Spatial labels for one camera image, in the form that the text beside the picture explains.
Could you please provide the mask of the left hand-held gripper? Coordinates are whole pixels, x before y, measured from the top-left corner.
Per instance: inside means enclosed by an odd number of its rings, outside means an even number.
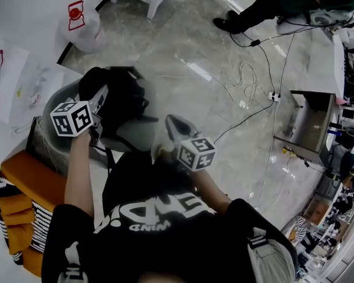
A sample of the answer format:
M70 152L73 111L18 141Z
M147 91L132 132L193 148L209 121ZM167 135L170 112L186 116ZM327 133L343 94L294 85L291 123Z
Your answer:
M97 115L109 93L107 85L89 101L69 101L59 104L51 113L51 121L55 132L60 137L77 137L88 130L91 135L90 144L96 146L103 128L101 117Z

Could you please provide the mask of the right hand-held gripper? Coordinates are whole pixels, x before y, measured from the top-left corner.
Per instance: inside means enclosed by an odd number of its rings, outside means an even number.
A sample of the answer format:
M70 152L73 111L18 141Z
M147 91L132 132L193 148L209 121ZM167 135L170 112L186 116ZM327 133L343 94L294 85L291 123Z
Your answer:
M198 137L201 132L191 121L168 114L165 125L169 139L175 144L179 143L177 161L193 172L212 165L217 148L209 137Z

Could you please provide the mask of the black backpack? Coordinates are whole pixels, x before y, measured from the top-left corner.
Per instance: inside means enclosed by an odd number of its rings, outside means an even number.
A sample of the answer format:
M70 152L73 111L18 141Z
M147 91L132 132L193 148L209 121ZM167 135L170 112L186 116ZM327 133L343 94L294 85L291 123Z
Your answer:
M100 142L117 152L148 152L158 126L156 90L135 67L94 67L79 81L81 100L89 101L107 85L109 93L97 115Z

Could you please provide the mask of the grey chair with black legs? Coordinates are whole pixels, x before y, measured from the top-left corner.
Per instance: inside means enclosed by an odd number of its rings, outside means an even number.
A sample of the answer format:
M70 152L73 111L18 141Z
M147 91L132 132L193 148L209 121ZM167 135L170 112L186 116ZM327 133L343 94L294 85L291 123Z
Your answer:
M153 146L158 112L156 90L134 66L94 67L83 77L57 90L47 101L42 116L31 126L25 151L45 158L45 164L66 174L71 138L59 137L50 113L61 103L78 100L79 84L93 82L90 158L104 169L114 166L113 151L149 152Z

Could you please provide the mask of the person's left forearm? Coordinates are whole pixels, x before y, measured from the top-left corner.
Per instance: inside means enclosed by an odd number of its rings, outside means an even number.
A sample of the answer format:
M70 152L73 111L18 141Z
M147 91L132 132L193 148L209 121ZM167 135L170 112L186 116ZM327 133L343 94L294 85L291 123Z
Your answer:
M89 131L82 132L71 142L64 203L78 207L94 217L93 190L90 179Z

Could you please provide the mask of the person's right forearm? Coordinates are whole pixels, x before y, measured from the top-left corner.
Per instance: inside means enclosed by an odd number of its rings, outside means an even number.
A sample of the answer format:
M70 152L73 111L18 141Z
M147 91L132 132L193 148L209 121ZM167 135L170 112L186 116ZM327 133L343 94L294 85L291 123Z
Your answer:
M206 170L190 172L202 200L216 213L224 215L232 200L217 186Z

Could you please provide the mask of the clear bag with red print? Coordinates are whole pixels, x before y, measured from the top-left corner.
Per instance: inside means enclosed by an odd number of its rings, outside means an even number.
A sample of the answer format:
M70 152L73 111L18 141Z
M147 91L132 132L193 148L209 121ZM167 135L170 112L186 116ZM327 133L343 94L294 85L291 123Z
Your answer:
M97 52L104 44L99 13L83 0L71 3L59 20L61 34L83 52Z

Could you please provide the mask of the orange sofa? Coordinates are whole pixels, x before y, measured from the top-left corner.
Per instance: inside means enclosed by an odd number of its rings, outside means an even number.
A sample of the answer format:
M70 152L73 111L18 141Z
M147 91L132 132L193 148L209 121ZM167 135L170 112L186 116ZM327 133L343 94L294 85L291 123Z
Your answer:
M22 193L53 212L57 205L64 202L66 179L51 170L25 151L21 151L0 165L0 171ZM35 258L26 256L27 271L40 277L42 264L36 264Z

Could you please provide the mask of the person's black printed t-shirt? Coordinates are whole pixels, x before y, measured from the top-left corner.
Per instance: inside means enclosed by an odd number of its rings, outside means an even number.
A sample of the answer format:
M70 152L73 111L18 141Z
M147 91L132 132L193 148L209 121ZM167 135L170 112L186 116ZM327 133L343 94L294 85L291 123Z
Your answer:
M290 252L290 241L242 199L224 215L194 191L172 163L125 153L103 191L104 219L95 225L69 204L53 211L45 244L42 283L57 283L70 268L88 283L138 283L150 272L185 283L256 283L248 254L252 228Z

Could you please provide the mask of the wooden side desk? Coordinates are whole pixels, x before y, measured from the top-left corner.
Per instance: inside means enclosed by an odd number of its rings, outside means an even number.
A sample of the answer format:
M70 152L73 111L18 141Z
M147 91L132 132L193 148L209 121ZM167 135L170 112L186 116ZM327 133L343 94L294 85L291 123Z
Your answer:
M339 108L334 93L291 90L295 108L287 128L274 136L310 163L326 167L338 129Z

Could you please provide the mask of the black white striped blanket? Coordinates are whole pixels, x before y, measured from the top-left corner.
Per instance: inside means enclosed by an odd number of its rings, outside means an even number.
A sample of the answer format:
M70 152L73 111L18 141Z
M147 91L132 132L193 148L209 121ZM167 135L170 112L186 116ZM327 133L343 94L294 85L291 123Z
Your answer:
M13 183L11 183L0 171L0 198L20 195L20 194L24 194L24 193L22 193ZM51 218L53 216L53 213L51 211L47 210L46 208L44 208L34 200L32 200L32 206L35 213L35 221L30 223L34 229L31 245L27 249L24 249L22 252L18 252L15 255L10 255L13 262L20 266L25 265L26 256L35 258L36 264L42 264L41 262L42 255L45 249L45 243L49 231ZM4 224L1 216L0 216L0 227L1 227L2 234L4 236L4 240L8 247L8 235L7 235L8 226Z

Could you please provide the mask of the orange cushion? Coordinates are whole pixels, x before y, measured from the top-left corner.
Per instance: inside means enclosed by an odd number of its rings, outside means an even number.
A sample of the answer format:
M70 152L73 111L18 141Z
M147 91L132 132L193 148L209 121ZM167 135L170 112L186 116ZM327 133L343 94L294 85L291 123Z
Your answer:
M6 226L28 224L35 221L32 200L25 194L0 198L0 216Z
M34 229L30 223L7 227L9 254L15 255L31 245Z

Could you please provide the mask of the person's grey harness vest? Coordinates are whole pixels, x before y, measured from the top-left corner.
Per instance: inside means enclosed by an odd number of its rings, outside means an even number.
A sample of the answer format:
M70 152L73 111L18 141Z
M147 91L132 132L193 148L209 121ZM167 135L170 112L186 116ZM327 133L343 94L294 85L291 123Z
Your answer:
M295 266L290 252L267 231L253 227L248 238L248 254L256 283L293 283Z

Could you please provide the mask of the long white desk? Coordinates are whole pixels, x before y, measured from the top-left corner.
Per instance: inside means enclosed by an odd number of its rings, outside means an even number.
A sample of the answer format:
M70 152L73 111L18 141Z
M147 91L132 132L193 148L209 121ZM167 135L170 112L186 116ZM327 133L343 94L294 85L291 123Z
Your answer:
M345 89L345 52L338 34L333 36L333 49L336 95L342 98Z

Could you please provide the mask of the cluttered shelving rack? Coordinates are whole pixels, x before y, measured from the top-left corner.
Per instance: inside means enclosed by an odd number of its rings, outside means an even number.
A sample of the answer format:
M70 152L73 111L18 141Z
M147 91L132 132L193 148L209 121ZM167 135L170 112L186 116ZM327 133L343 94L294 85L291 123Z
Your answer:
M337 199L344 201L352 193L342 194ZM352 209L340 215L336 208L320 226L310 225L307 234L316 242L316 247L306 252L298 245L298 283L352 283L354 282L354 204Z

